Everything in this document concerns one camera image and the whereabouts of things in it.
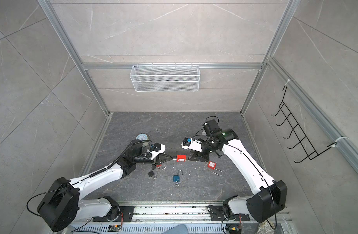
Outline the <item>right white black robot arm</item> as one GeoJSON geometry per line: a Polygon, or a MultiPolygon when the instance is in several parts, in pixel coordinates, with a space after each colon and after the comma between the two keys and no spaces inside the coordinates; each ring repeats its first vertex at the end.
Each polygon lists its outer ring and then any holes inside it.
{"type": "Polygon", "coordinates": [[[248,199],[234,196],[225,200],[223,212],[226,218],[247,214],[263,223],[285,208],[286,184],[272,178],[258,165],[232,129],[217,129],[207,133],[207,137],[207,140],[185,137],[182,148],[194,151],[195,160],[204,161],[209,161],[210,153],[221,150],[243,175],[253,193],[248,199]]]}

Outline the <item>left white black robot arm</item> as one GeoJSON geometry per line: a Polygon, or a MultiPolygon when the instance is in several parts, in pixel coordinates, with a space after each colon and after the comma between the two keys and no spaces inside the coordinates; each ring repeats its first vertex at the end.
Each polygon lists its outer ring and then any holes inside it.
{"type": "Polygon", "coordinates": [[[91,200],[85,197],[111,182],[125,178],[136,169],[138,163],[151,163],[152,169],[155,169],[164,162],[176,159],[164,151],[163,144],[132,140],[109,165],[81,177],[56,179],[49,190],[42,193],[43,199],[37,210],[28,211],[41,217],[53,232],[62,231],[72,222],[86,218],[96,217],[107,221],[120,219],[122,212],[112,197],[91,200]]]}

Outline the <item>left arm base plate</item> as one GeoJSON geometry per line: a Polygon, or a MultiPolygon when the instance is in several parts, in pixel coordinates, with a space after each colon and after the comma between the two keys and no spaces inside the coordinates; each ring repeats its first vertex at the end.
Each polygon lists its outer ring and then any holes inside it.
{"type": "Polygon", "coordinates": [[[94,217],[93,222],[130,222],[134,214],[134,206],[119,206],[112,208],[111,211],[104,217],[94,217]]]}

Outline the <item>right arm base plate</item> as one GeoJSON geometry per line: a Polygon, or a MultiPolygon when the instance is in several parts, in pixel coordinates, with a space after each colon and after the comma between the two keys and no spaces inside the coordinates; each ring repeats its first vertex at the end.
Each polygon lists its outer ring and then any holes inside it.
{"type": "Polygon", "coordinates": [[[247,214],[234,214],[225,206],[208,205],[207,210],[212,221],[250,221],[247,214]]]}

